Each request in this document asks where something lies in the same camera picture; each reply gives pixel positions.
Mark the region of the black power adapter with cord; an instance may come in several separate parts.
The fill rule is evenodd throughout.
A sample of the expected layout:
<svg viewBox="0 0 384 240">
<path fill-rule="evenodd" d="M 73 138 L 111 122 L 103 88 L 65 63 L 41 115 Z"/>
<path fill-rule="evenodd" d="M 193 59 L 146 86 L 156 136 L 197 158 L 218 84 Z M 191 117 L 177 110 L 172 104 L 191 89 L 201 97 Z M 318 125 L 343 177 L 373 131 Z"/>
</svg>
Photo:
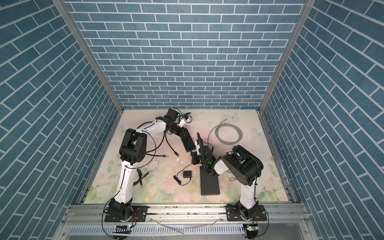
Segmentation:
<svg viewBox="0 0 384 240">
<path fill-rule="evenodd" d="M 185 186 L 187 184 L 189 184 L 192 180 L 192 171 L 187 171 L 186 168 L 188 168 L 189 166 L 191 166 L 191 164 L 187 165 L 186 167 L 184 167 L 181 171 L 179 171 L 176 175 L 173 176 L 174 180 L 178 183 L 179 186 Z M 182 173 L 182 177 L 184 179 L 189 179 L 189 181 L 185 184 L 182 183 L 182 181 L 180 180 L 179 178 L 179 174 Z"/>
</svg>

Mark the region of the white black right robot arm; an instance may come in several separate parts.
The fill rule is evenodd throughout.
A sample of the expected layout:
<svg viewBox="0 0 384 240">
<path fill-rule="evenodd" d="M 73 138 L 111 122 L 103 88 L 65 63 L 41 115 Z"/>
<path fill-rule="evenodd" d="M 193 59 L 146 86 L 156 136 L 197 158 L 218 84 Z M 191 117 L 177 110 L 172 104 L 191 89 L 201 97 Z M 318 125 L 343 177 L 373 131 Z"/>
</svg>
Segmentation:
<svg viewBox="0 0 384 240">
<path fill-rule="evenodd" d="M 241 184 L 240 206 L 250 210 L 258 204 L 256 197 L 257 179 L 264 165 L 260 159 L 240 145 L 236 145 L 224 156 L 215 158 L 208 146 L 197 146 L 191 152 L 192 164 L 201 164 L 201 195 L 220 194 L 218 176 L 230 171 Z"/>
</svg>

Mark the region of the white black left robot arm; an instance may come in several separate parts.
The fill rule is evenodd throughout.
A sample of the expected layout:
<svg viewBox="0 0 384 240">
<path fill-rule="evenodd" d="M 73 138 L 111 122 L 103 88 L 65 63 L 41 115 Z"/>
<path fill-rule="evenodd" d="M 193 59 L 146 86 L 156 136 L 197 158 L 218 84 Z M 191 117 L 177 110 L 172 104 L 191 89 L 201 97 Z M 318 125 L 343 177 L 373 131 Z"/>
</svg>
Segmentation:
<svg viewBox="0 0 384 240">
<path fill-rule="evenodd" d="M 153 140 L 158 134 L 165 135 L 170 132 L 181 138 L 187 153 L 196 149 L 188 129 L 184 127 L 192 120 L 190 113 L 182 114 L 179 110 L 170 108 L 163 117 L 157 117 L 153 122 L 145 123 L 136 129 L 126 130 L 119 149 L 122 160 L 121 176 L 112 203 L 126 205 L 132 200 L 136 170 L 143 166 L 140 162 L 148 151 L 147 137 Z"/>
</svg>

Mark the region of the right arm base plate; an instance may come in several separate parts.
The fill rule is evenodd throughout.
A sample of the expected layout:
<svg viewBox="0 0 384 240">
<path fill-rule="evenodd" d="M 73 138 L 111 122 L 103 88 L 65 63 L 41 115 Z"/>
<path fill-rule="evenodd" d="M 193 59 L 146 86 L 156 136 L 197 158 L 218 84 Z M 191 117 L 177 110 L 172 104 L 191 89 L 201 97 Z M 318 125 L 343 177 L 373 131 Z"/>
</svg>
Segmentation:
<svg viewBox="0 0 384 240">
<path fill-rule="evenodd" d="M 227 204 L 226 215 L 227 221 L 266 221 L 268 219 L 267 212 L 263 205 L 256 203 L 251 209 L 247 209 L 240 202 L 237 204 Z"/>
</svg>

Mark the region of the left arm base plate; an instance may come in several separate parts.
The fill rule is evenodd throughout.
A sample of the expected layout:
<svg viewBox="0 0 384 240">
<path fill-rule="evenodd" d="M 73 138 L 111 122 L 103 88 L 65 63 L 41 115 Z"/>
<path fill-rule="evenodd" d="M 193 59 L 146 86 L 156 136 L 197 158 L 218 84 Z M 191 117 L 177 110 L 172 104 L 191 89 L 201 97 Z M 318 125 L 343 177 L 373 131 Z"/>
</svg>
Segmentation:
<svg viewBox="0 0 384 240">
<path fill-rule="evenodd" d="M 145 222 L 148 206 L 108 207 L 105 211 L 104 221 L 107 223 Z"/>
</svg>

